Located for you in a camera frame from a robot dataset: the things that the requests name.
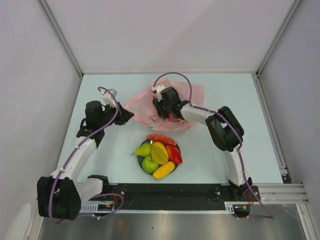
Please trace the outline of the dark teal ceramic plate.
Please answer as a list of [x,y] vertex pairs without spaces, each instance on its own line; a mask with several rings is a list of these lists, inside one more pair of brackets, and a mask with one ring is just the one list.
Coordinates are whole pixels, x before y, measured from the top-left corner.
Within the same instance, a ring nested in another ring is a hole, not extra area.
[[[150,144],[152,144],[153,142],[154,142],[154,141],[152,141],[152,140],[146,139],[142,144],[144,144],[144,143],[150,143]],[[163,151],[166,153],[166,155],[168,156],[168,153],[167,153],[167,150],[166,150],[166,146],[167,146],[167,145],[164,144],[164,146],[165,146],[165,149],[162,148],[162,150],[163,150]],[[181,150],[180,150],[179,146],[176,144],[175,147],[180,151],[180,154],[181,154]],[[139,166],[140,166],[140,168],[141,168],[142,170],[143,170],[142,163],[143,163],[144,158],[145,158],[145,157],[137,156],[138,164],[139,164]],[[173,170],[172,172],[174,172],[179,165],[175,164],[175,168],[174,168],[174,170]]]

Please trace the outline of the orange fake fruit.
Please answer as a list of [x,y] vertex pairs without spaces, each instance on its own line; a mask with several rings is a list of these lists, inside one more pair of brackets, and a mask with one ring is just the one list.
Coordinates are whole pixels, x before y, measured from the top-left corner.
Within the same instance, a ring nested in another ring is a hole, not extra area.
[[159,165],[164,165],[169,161],[169,157],[158,146],[152,146],[150,153],[151,153],[152,159]]

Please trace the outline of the black fake grapes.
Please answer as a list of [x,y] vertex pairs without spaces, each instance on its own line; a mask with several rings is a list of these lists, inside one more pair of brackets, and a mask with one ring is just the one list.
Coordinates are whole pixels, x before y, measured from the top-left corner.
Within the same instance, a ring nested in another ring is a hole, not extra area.
[[156,97],[153,97],[152,104],[155,107],[157,115],[163,120],[168,119],[170,113],[165,108],[165,102],[163,100],[158,100]]

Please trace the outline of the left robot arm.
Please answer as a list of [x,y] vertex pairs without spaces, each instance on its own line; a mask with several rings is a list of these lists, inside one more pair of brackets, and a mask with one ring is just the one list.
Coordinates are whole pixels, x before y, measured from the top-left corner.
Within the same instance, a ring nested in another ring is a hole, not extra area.
[[73,150],[65,163],[50,176],[37,182],[38,213],[54,224],[75,220],[82,204],[94,200],[115,202],[120,197],[112,193],[108,177],[90,175],[83,183],[77,179],[91,155],[98,149],[105,136],[105,128],[124,125],[134,113],[124,109],[119,102],[103,105],[93,100],[85,105],[85,118],[80,123]]

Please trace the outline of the fake watermelon slice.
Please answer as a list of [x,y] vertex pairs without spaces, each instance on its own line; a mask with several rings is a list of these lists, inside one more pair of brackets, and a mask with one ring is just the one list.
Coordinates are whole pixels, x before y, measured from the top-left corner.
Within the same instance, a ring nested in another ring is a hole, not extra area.
[[172,146],[177,145],[174,139],[163,134],[158,134],[158,133],[148,134],[146,135],[146,138],[154,142],[161,142],[165,145],[172,145]]

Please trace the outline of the yellow fake lemon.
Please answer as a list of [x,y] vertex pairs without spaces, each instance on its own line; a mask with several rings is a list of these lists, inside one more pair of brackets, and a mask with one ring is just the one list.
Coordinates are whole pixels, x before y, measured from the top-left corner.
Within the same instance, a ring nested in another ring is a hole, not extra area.
[[165,145],[161,142],[158,142],[158,141],[154,141],[152,144],[151,144],[153,147],[159,147],[161,149],[166,149]]

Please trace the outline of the green fake apple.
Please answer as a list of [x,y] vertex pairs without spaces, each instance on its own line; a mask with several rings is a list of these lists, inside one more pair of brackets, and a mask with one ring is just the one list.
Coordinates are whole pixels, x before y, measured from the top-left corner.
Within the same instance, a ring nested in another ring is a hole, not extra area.
[[142,162],[142,169],[147,173],[147,174],[152,174],[159,168],[159,164],[155,162],[151,156],[147,156],[144,158]]

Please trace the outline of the green fake pear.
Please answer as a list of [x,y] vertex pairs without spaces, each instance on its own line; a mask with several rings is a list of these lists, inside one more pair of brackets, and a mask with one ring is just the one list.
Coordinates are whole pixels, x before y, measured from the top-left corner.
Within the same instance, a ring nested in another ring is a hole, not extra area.
[[138,157],[146,158],[151,155],[152,145],[150,143],[142,144],[137,150],[135,150],[131,155],[136,155]]

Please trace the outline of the red fake fruit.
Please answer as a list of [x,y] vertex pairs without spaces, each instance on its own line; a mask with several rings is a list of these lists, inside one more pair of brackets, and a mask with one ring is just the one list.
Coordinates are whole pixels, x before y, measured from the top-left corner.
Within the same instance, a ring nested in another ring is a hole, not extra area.
[[183,163],[183,159],[180,151],[173,145],[167,145],[166,151],[169,159],[176,165],[180,165]]

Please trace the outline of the yellow fake mango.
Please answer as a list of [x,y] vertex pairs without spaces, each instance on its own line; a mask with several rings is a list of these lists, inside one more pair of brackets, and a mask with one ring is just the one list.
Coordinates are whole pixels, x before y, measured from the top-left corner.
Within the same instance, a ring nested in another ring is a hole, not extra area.
[[160,180],[169,175],[175,169],[175,164],[172,161],[161,165],[153,174],[155,180]]

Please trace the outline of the pink plastic bag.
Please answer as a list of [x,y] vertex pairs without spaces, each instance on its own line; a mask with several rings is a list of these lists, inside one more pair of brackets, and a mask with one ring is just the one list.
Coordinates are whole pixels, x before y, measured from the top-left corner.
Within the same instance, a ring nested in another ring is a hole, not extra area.
[[[204,103],[205,90],[201,85],[193,84],[190,90],[188,83],[172,81],[169,78],[161,78],[156,85],[173,87],[181,100],[191,97],[191,102],[195,105],[202,106]],[[186,131],[195,125],[195,121],[176,119],[172,115],[167,119],[159,117],[153,105],[153,99],[156,99],[157,95],[152,92],[152,87],[152,84],[148,85],[125,105],[124,108],[134,114],[133,120],[160,132]]]

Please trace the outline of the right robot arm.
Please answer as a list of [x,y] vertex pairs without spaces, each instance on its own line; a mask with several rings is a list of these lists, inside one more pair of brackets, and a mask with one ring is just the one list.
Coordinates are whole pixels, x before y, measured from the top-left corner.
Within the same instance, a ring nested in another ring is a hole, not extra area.
[[242,201],[248,196],[252,180],[247,174],[241,154],[244,129],[227,106],[217,111],[194,105],[190,100],[181,100],[175,88],[160,84],[152,88],[156,93],[153,105],[162,118],[173,116],[175,119],[194,121],[207,126],[214,145],[225,152],[229,169],[230,194]]

